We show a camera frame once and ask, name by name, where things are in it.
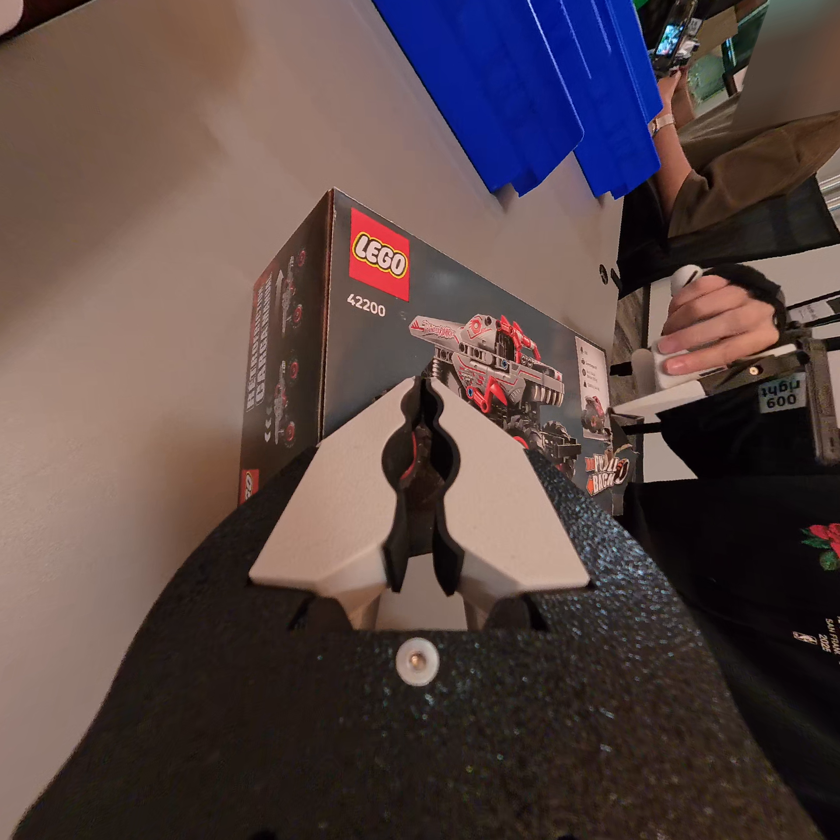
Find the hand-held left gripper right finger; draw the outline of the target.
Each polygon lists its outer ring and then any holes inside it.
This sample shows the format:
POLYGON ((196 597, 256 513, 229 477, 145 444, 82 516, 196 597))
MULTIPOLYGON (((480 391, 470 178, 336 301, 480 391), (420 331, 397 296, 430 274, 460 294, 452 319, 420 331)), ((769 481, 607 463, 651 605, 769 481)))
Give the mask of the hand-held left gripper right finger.
POLYGON ((433 430, 453 449, 436 527, 455 565, 435 553, 442 588, 459 593, 470 631, 503 600, 577 591, 591 577, 529 455, 513 437, 434 379, 426 379, 433 430))

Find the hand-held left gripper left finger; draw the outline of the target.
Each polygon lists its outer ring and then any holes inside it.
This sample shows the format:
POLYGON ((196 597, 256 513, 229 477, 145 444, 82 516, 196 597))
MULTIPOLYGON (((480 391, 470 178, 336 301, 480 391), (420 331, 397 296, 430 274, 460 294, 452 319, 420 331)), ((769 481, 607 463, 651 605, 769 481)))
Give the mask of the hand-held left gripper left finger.
POLYGON ((421 380, 409 377, 323 439, 251 567, 251 583, 334 600, 374 629, 382 594, 403 586, 406 489, 417 473, 421 380))

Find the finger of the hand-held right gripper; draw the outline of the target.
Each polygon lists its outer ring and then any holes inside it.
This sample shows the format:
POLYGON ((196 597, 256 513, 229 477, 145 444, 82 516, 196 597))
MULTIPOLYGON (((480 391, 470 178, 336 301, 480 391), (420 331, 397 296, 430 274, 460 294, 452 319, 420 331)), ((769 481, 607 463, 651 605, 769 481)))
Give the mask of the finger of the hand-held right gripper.
POLYGON ((641 421, 651 422, 653 417, 677 408, 707 398, 699 381, 687 381, 663 391, 639 396, 632 401, 613 406, 612 415, 620 417, 639 418, 641 421))

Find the black toy truck set box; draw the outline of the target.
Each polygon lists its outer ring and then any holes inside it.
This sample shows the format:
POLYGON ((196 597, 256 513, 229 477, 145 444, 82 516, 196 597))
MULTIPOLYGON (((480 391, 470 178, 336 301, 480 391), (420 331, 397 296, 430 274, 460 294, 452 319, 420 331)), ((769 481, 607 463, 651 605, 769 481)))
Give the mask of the black toy truck set box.
POLYGON ((336 189, 251 294, 238 504, 420 374, 622 512, 604 350, 336 189))

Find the person's right hand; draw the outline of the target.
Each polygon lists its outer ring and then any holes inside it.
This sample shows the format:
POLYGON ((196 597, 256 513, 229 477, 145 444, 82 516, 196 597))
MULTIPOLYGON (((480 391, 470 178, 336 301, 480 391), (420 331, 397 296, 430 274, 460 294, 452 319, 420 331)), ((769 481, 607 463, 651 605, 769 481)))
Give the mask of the person's right hand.
POLYGON ((780 338, 774 306, 718 275, 703 275, 677 292, 657 342, 670 376, 721 368, 761 353, 780 338))

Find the black hand-held device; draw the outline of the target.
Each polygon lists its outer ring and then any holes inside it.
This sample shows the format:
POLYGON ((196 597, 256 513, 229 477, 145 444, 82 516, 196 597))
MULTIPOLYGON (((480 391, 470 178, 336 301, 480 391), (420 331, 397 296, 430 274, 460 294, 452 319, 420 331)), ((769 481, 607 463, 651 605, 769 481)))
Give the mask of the black hand-held device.
POLYGON ((658 78, 669 76, 674 69, 685 67, 699 48, 697 35, 702 18, 696 14, 698 1, 673 2, 660 37, 650 51, 654 73, 658 78))

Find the blue plastic bin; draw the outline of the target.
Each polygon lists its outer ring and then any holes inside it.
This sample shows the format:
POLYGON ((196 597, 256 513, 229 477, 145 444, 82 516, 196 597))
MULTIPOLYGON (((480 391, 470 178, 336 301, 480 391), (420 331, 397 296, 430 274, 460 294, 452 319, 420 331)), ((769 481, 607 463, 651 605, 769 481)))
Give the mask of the blue plastic bin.
POLYGON ((659 170, 635 2, 373 4, 490 192, 524 196, 570 154, 596 197, 659 170))

